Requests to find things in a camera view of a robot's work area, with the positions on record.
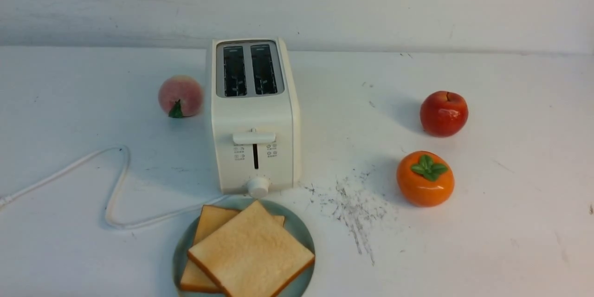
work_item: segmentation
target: white toaster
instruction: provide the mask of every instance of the white toaster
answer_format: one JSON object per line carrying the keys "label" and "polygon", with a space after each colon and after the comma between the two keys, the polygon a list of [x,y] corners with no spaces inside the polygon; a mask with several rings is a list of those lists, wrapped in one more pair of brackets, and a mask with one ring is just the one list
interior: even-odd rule
{"label": "white toaster", "polygon": [[206,132],[222,193],[262,198],[296,185],[301,115],[284,41],[214,40],[206,77]]}

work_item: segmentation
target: white cable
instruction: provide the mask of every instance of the white cable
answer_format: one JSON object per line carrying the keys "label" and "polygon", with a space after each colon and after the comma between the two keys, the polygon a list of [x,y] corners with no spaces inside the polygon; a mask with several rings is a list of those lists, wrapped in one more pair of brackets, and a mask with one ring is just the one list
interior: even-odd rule
{"label": "white cable", "polygon": [[117,181],[115,183],[115,186],[113,187],[113,191],[111,193],[110,200],[108,201],[108,206],[105,210],[105,221],[108,223],[108,225],[110,225],[111,227],[114,227],[116,229],[126,230],[126,229],[136,229],[139,227],[148,226],[148,225],[151,225],[154,223],[158,223],[159,221],[163,221],[165,219],[170,219],[170,218],[175,217],[180,214],[199,210],[205,204],[217,203],[220,200],[223,200],[223,198],[226,198],[228,196],[228,195],[219,196],[219,197],[215,198],[214,200],[208,200],[207,202],[204,202],[201,204],[196,204],[195,206],[176,210],[174,212],[167,213],[167,214],[156,215],[156,216],[149,217],[146,219],[133,221],[130,223],[122,223],[120,221],[117,221],[115,218],[113,218],[113,206],[115,204],[117,196],[119,195],[119,193],[122,189],[122,183],[123,183],[124,178],[126,177],[126,173],[128,172],[128,166],[130,165],[130,149],[126,145],[117,145],[117,146],[112,146],[112,147],[108,147],[108,148],[104,148],[104,149],[99,149],[93,153],[89,153],[88,155],[85,155],[84,157],[73,162],[72,164],[66,166],[66,168],[55,172],[51,176],[48,176],[45,179],[43,179],[33,185],[30,185],[29,187],[26,187],[20,191],[17,191],[16,193],[14,193],[12,195],[0,197],[0,210],[2,210],[2,208],[4,206],[7,206],[11,202],[14,202],[15,200],[17,200],[19,197],[21,197],[27,193],[30,193],[31,191],[38,189],[42,185],[46,185],[49,182],[67,174],[68,172],[74,170],[81,164],[84,164],[85,162],[96,157],[97,155],[101,155],[101,153],[110,151],[110,149],[118,149],[119,151],[121,151],[123,153],[122,170],[119,172],[119,176],[117,177]]}

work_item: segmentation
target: white bread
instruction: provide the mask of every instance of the white bread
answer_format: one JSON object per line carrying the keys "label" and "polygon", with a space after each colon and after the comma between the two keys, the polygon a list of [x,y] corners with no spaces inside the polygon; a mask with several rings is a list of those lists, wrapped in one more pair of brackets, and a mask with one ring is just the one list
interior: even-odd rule
{"label": "white bread", "polygon": [[[203,206],[192,245],[195,245],[208,237],[208,235],[216,231],[239,213],[240,210]],[[275,215],[274,219],[280,226],[284,225],[283,215]],[[208,278],[208,276],[206,276],[192,261],[187,261],[186,263],[180,281],[180,290],[206,293],[221,292],[212,280],[210,280],[210,278]]]}
{"label": "white bread", "polygon": [[315,259],[258,200],[190,248],[187,257],[228,297],[274,297]]}

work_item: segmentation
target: apple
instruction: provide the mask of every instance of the apple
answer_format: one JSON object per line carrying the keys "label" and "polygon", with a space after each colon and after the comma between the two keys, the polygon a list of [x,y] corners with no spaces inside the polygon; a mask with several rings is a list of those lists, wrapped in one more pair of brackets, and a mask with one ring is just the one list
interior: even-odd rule
{"label": "apple", "polygon": [[159,105],[169,117],[191,117],[200,113],[204,93],[193,77],[174,75],[159,88]]}
{"label": "apple", "polygon": [[432,136],[452,136],[463,128],[467,119],[468,105],[460,94],[440,90],[427,96],[420,105],[420,123]]}

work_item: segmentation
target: plate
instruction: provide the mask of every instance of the plate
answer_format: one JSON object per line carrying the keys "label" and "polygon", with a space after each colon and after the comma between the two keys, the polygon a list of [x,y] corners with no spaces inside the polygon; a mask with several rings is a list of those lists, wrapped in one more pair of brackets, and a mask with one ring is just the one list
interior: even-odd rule
{"label": "plate", "polygon": [[[270,214],[273,215],[284,215],[284,229],[289,232],[293,237],[295,237],[303,246],[308,248],[312,253],[316,254],[314,250],[314,240],[311,237],[310,232],[308,231],[307,227],[301,221],[295,213],[293,213],[288,208],[281,206],[278,203],[271,202],[269,200],[259,200],[261,204],[268,210]],[[236,209],[236,210],[244,210],[254,202],[253,198],[245,198],[245,197],[228,197],[221,202],[214,204],[214,206],[222,207],[222,208],[229,208],[229,209]],[[174,266],[173,266],[173,274],[174,274],[174,283],[178,290],[178,295],[181,297],[225,297],[222,293],[202,293],[202,292],[191,292],[191,291],[181,291],[180,290],[180,280],[182,278],[182,274],[184,273],[185,265],[187,262],[187,250],[192,246],[192,242],[194,240],[194,235],[196,233],[196,227],[198,226],[198,220],[200,217],[196,218],[189,227],[187,227],[186,231],[180,238],[178,242],[175,252],[174,252]],[[284,288],[278,297],[300,297],[305,293],[307,286],[310,284],[311,277],[314,274],[314,267],[316,263],[314,262],[308,269],[303,271],[293,282],[291,282],[286,288]]]}

